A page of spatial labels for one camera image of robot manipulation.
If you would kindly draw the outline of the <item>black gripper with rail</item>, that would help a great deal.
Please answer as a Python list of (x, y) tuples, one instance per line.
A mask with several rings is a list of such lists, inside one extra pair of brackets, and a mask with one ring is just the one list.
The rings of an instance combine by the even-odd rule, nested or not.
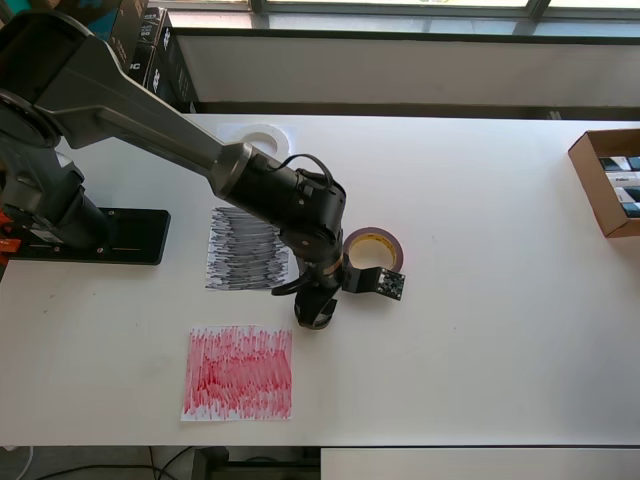
[(306, 329), (324, 329), (336, 308), (335, 295), (340, 289), (338, 278), (303, 274), (297, 282), (294, 313), (298, 325)]

